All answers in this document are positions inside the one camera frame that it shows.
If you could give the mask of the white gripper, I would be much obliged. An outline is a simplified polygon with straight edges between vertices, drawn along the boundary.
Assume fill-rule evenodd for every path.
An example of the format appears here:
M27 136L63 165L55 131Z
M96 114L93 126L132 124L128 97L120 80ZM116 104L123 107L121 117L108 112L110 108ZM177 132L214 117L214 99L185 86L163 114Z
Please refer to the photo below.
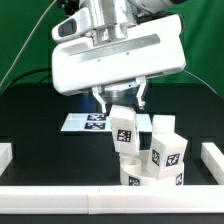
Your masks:
M128 30L121 41L95 46L82 37L61 43L52 54L54 88L63 95L73 95L92 88L92 94L107 113L107 102L100 86L135 79L137 105L145 107L145 76L168 75L186 65L180 41L182 22L174 14L142 23Z

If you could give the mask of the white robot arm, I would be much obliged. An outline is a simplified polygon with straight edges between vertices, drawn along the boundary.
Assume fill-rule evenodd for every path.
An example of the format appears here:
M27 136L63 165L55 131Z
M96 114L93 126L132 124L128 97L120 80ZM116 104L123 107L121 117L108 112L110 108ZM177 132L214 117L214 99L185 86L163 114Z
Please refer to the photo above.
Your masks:
M52 30L54 88L91 91L101 105L105 86L134 82L143 108L147 80L182 71L182 18L166 15L174 0L78 0L78 10Z

